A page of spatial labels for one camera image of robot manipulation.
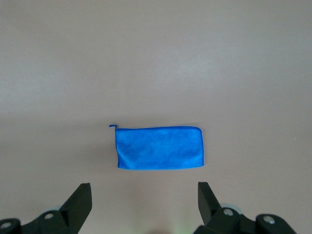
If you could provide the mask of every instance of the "blue towel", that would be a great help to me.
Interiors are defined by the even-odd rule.
[[[170,170],[204,165],[203,138],[197,127],[110,127],[115,127],[119,168]]]

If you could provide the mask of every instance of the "black plastic part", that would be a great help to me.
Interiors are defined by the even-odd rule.
[[[78,233],[92,208],[90,184],[80,184],[59,211],[74,233]]]
[[[198,183],[198,208],[206,226],[217,210],[221,208],[212,189],[207,182]]]
[[[20,225],[18,219],[0,220],[0,234],[77,234],[92,208],[91,186],[80,184],[58,211],[47,211],[32,222]]]
[[[260,214],[256,222],[227,208],[233,215],[224,214],[207,182],[198,183],[198,208],[205,226],[200,226],[194,234],[296,234],[289,224],[273,214]]]
[[[5,223],[9,226],[6,228],[0,228],[0,234],[19,234],[20,233],[20,221],[17,218],[6,218],[0,220],[0,227]]]
[[[274,224],[266,222],[265,216],[272,217]],[[255,222],[259,234],[296,234],[284,219],[274,214],[260,214]]]

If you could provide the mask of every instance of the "bolt head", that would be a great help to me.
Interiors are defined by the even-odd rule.
[[[275,220],[269,215],[263,216],[263,220],[266,221],[267,223],[270,223],[270,224],[275,223]]]
[[[44,219],[50,219],[52,218],[54,215],[52,213],[48,213],[44,216]]]
[[[1,226],[0,226],[0,229],[5,229],[5,228],[8,228],[12,225],[11,222],[6,222],[6,223],[3,223]]]
[[[233,211],[230,209],[224,209],[223,213],[227,216],[233,216]]]

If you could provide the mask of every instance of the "blue microfiber cloth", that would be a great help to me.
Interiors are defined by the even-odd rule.
[[[110,127],[115,127],[119,168],[170,170],[204,165],[203,137],[197,127]]]

